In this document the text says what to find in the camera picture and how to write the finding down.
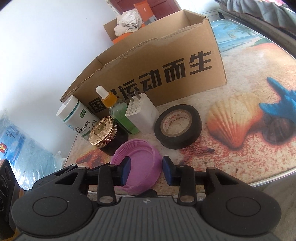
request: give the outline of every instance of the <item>blue plastic package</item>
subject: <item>blue plastic package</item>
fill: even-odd
[[[24,190],[53,172],[63,168],[65,158],[53,155],[15,126],[6,110],[0,113],[0,159],[8,159],[13,173]]]

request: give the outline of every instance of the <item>blue starfish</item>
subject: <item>blue starfish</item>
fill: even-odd
[[[260,103],[261,110],[270,115],[290,119],[296,123],[296,91],[288,91],[275,79],[268,77],[267,82],[279,94],[279,103],[265,104]]]

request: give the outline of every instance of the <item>black speaker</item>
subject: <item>black speaker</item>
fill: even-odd
[[[9,161],[0,160],[0,240],[12,237],[15,233],[11,208],[22,193],[23,190],[17,183]]]

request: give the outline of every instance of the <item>dropper bottle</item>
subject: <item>dropper bottle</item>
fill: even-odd
[[[110,116],[115,119],[125,130],[134,135],[140,131],[126,117],[127,103],[117,97],[112,92],[107,92],[102,86],[96,88],[96,92],[102,98],[103,104],[109,108]]]

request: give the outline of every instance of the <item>pink bottle cap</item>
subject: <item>pink bottle cap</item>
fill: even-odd
[[[151,188],[162,169],[162,156],[158,150],[147,141],[132,139],[116,150],[111,164],[119,165],[126,156],[131,158],[131,172],[126,185],[120,188],[130,194],[140,194]]]

